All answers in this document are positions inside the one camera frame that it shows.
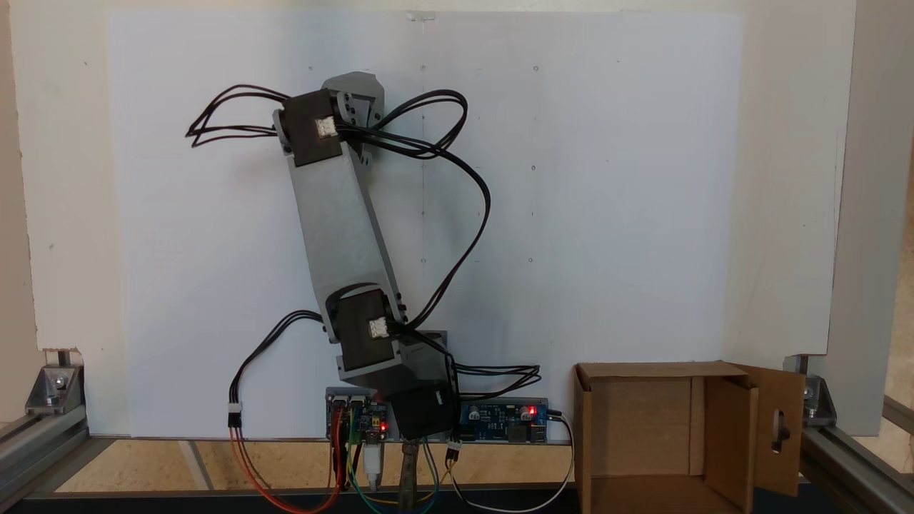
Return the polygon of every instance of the voltage regulator board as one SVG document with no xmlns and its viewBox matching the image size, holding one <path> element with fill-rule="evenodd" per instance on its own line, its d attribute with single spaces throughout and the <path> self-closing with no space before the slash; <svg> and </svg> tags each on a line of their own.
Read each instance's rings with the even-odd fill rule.
<svg viewBox="0 0 914 514">
<path fill-rule="evenodd" d="M 464 442 L 544 444 L 549 404 L 545 398 L 500 398 L 465 402 L 460 437 Z"/>
</svg>

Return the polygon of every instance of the microcontroller board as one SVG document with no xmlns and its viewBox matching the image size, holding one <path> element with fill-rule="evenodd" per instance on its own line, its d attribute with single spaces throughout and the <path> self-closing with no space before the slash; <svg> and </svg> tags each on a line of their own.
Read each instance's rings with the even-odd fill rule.
<svg viewBox="0 0 914 514">
<path fill-rule="evenodd" d="M 545 398 L 497 398 L 465 402 L 460 436 L 465 442 L 544 444 L 549 403 Z"/>
<path fill-rule="evenodd" d="M 355 402 L 360 402 L 361 408 L 358 409 L 358 419 L 353 420 L 356 424 L 353 431 L 353 443 L 368 442 L 373 444 L 387 440 L 388 406 L 385 403 L 375 401 L 373 396 L 366 395 L 366 390 L 359 388 L 327 389 L 325 413 L 327 439 L 330 438 L 334 407 L 338 404 L 343 404 L 348 406 L 347 412 L 351 412 L 351 407 Z M 348 430 L 349 418 L 346 417 L 343 423 L 344 430 Z"/>
</svg>

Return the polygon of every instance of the wire connector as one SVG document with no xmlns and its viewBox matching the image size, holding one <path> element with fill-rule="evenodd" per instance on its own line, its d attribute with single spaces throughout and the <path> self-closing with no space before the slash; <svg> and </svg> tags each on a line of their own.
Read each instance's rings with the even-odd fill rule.
<svg viewBox="0 0 914 514">
<path fill-rule="evenodd" d="M 448 441 L 448 451 L 444 454 L 444 460 L 457 462 L 460 460 L 460 451 L 462 448 L 463 443 L 460 441 Z"/>
<path fill-rule="evenodd" d="M 228 404 L 228 428 L 241 428 L 241 402 Z"/>
</svg>

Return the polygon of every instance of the green wire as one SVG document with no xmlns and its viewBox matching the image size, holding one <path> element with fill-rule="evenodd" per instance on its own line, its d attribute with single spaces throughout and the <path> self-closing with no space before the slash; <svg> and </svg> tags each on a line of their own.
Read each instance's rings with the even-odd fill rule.
<svg viewBox="0 0 914 514">
<path fill-rule="evenodd" d="M 349 413 L 349 437 L 346 439 L 346 449 L 347 450 L 349 448 L 349 442 L 352 441 L 352 437 L 355 434 L 355 432 L 354 432 L 355 424 L 353 423 L 354 419 L 355 419 L 355 413 L 354 412 Z M 423 444 L 423 447 L 425 450 L 425 461 L 429 465 L 429 470 L 434 470 L 434 466 L 431 464 L 431 450 L 429 449 L 428 437 L 422 438 L 422 444 Z M 360 496 L 362 498 L 362 500 L 365 501 L 366 505 L 368 505 L 368 507 L 370 509 L 372 509 L 375 512 L 375 514 L 388 514 L 387 512 L 382 512 L 381 510 L 378 510 L 375 507 L 375 504 L 371 502 L 371 498 L 365 496 L 365 493 L 362 492 L 362 488 L 358 486 L 358 480 L 356 479 L 356 474 L 352 472 L 352 469 L 353 469 L 352 452 L 346 451 L 346 454 L 349 459 L 349 470 L 350 470 L 349 476 L 351 477 L 350 482 L 352 483 L 352 487 L 354 487 L 356 489 L 356 493 L 358 493 L 358 496 Z M 438 475 L 436 475 L 434 473 L 434 471 L 432 471 L 431 474 L 435 480 L 435 493 L 437 493 L 440 490 L 441 484 L 439 483 Z M 421 511 L 419 511 L 418 514 L 426 514 L 431 509 L 431 506 L 433 506 L 435 504 L 435 498 L 437 496 L 438 496 L 437 494 L 432 496 L 429 503 L 426 504 L 425 508 L 422 509 Z"/>
</svg>

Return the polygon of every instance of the white connector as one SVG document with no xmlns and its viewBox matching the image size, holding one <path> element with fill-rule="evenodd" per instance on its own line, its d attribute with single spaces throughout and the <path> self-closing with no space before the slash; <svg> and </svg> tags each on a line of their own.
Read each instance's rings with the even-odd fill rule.
<svg viewBox="0 0 914 514">
<path fill-rule="evenodd" d="M 362 469 L 368 476 L 368 486 L 371 492 L 377 492 L 381 485 L 381 475 L 384 472 L 384 445 L 365 444 L 362 446 Z"/>
<path fill-rule="evenodd" d="M 336 122 L 334 122 L 333 116 L 314 120 L 314 124 L 317 125 L 318 138 L 324 139 L 325 137 L 333 137 L 336 135 Z"/>
<path fill-rule="evenodd" d="M 379 317 L 378 319 L 369 319 L 368 320 L 368 334 L 372 339 L 380 339 L 382 337 L 390 337 L 388 332 L 388 321 L 385 317 Z"/>
</svg>

